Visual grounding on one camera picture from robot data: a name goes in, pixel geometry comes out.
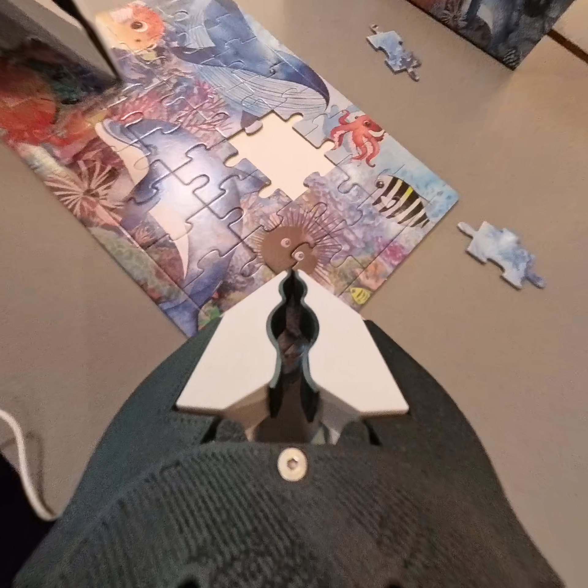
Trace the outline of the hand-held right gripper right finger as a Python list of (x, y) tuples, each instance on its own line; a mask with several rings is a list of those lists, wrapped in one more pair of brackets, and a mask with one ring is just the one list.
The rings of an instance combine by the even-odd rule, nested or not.
[(409, 411), (391, 369), (360, 314), (304, 271), (294, 272), (300, 304), (311, 319), (312, 338), (303, 360), (305, 384), (325, 430), (337, 442), (345, 426)]

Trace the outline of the illustrated puzzle box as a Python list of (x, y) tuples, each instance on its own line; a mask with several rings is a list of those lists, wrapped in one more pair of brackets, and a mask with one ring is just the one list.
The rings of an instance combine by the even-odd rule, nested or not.
[(411, 1), (510, 70), (516, 70), (573, 1)]

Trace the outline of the blue white puzzle piece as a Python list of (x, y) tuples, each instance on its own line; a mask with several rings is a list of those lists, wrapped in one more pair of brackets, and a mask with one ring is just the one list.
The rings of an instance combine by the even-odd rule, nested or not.
[(377, 25), (372, 25), (371, 35), (366, 40), (375, 51), (385, 55), (385, 64), (395, 75), (404, 72), (412, 81), (420, 81), (418, 68), (422, 62), (405, 48), (396, 31), (380, 31)]

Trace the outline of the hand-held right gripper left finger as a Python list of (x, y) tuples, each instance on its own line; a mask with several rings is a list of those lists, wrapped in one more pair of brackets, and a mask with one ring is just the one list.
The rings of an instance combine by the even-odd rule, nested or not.
[(292, 270), (285, 270), (228, 310), (216, 324), (176, 408), (238, 422), (248, 439), (275, 416), (283, 397), (283, 353)]

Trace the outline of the assembled sea jigsaw puzzle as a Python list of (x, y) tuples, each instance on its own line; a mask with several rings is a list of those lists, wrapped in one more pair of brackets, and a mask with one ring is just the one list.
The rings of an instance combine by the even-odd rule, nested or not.
[(359, 309), (458, 201), (235, 1), (97, 14), (113, 86), (5, 11), (1, 140), (187, 336), (288, 269)]

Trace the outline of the blue lilac puzzle piece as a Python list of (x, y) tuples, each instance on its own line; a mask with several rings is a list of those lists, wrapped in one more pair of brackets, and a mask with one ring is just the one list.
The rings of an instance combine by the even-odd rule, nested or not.
[(525, 249), (518, 235), (484, 221), (478, 229), (466, 222), (458, 223), (458, 229), (471, 241), (466, 252), (480, 263), (492, 262), (501, 268), (501, 278), (512, 287), (521, 290), (528, 282), (544, 289), (546, 281), (535, 272), (536, 256)]

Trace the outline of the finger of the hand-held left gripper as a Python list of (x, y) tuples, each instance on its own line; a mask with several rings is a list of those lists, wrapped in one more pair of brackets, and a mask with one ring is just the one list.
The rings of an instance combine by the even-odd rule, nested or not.
[(62, 9), (2, 9), (1, 53), (68, 66), (99, 88), (115, 83), (82, 25)]

